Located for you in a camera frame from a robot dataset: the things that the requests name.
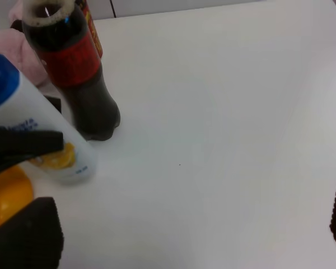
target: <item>dark soda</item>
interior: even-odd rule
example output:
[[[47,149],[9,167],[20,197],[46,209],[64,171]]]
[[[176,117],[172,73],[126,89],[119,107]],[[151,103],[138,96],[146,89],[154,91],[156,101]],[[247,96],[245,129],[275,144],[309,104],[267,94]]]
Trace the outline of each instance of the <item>dark soda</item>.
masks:
[[[88,140],[107,140],[120,124],[100,57],[74,0],[24,1],[23,30],[52,83],[67,100],[77,130]]]

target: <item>blue cap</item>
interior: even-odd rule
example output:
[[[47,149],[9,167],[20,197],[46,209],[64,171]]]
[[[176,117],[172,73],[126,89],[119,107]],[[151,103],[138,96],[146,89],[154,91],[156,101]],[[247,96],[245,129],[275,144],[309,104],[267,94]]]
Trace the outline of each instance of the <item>blue cap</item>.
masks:
[[[16,67],[0,54],[0,105],[15,92],[20,83],[19,78]]]

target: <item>white table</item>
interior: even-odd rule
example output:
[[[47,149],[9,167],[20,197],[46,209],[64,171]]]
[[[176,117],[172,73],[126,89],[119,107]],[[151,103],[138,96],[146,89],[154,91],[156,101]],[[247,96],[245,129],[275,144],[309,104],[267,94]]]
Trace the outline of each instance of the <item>white table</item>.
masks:
[[[57,202],[61,268],[333,268],[336,7],[96,21],[122,124]]]

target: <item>bottle base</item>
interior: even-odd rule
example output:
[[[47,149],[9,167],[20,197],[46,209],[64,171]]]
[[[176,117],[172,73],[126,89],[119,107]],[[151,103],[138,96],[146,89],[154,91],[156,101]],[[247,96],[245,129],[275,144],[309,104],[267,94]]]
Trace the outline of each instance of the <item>bottle base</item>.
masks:
[[[119,108],[117,107],[115,124],[113,125],[112,129],[98,133],[87,133],[79,128],[77,128],[77,130],[86,140],[106,141],[112,137],[114,129],[116,129],[120,125],[120,123],[121,123],[121,113],[119,111]]]

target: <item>pink cloth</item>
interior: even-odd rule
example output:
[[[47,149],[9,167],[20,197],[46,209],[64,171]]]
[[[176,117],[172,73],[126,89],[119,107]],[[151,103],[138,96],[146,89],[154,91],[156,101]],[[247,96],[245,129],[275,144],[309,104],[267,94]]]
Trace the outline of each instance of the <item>pink cloth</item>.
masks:
[[[22,19],[22,0],[18,0],[16,5],[9,12],[9,20]],[[38,60],[35,52],[31,49],[25,35],[15,29],[5,29],[0,31],[0,54],[5,57],[20,70],[32,84],[39,86],[48,81],[45,68]]]
[[[9,11],[10,23],[13,23],[16,20],[22,20],[22,10],[22,0],[17,0],[16,4]]]

